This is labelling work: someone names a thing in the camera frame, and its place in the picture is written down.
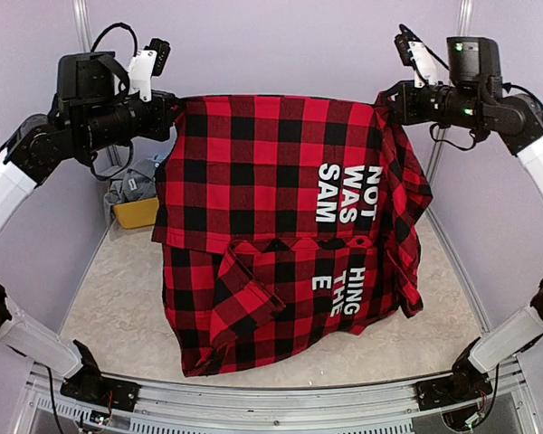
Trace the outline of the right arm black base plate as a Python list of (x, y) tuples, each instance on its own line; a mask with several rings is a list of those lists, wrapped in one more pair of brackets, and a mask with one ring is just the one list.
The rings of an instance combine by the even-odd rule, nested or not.
[(477, 382), (458, 379), (454, 375), (417, 382), (414, 385), (420, 411), (434, 410), (493, 393), (491, 382), (481, 378)]

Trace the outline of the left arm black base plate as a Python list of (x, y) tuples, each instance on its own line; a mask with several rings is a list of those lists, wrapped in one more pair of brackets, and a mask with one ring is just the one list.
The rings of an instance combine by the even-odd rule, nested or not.
[(140, 385), (110, 377), (90, 377), (64, 381), (61, 395), (111, 410), (133, 412)]

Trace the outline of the yellow plastic basket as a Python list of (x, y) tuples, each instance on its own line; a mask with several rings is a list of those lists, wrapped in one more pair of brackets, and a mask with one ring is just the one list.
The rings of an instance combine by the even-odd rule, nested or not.
[(119, 225), (125, 230), (153, 226), (157, 218), (159, 200), (157, 197), (116, 204), (112, 207)]

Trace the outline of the red black plaid shirt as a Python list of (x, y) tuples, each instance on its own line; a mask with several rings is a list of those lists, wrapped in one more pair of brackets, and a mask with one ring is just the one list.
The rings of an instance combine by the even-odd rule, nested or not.
[(423, 307), (433, 199), (383, 98), (186, 98), (152, 238), (187, 377), (259, 368)]

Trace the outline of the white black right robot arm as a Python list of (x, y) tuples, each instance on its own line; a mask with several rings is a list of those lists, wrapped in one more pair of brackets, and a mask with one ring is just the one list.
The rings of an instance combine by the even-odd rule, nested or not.
[[(441, 59), (407, 27), (395, 36), (395, 47), (411, 80), (397, 82), (384, 93), (395, 121), (409, 126), (463, 127), (474, 143), (497, 133), (533, 180), (543, 199), (543, 104), (530, 91), (505, 83), (498, 44), (489, 38), (454, 36), (446, 40), (450, 83), (437, 79)], [(494, 331), (470, 343), (450, 374), (418, 382), (422, 410), (489, 395), (497, 383), (489, 373), (508, 357), (522, 353), (543, 336), (543, 279), (530, 302)]]

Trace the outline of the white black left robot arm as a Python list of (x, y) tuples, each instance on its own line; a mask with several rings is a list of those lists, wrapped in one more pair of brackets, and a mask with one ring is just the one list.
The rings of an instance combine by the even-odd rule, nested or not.
[[(167, 42), (154, 39), (127, 68), (114, 52), (60, 58), (50, 112), (30, 116), (0, 148), (0, 232), (61, 162), (92, 167), (108, 146), (131, 146), (135, 137), (169, 139), (179, 100), (151, 88), (169, 53)], [(102, 401), (109, 392), (90, 350), (28, 316), (1, 284), (0, 342), (71, 381), (88, 401)]]

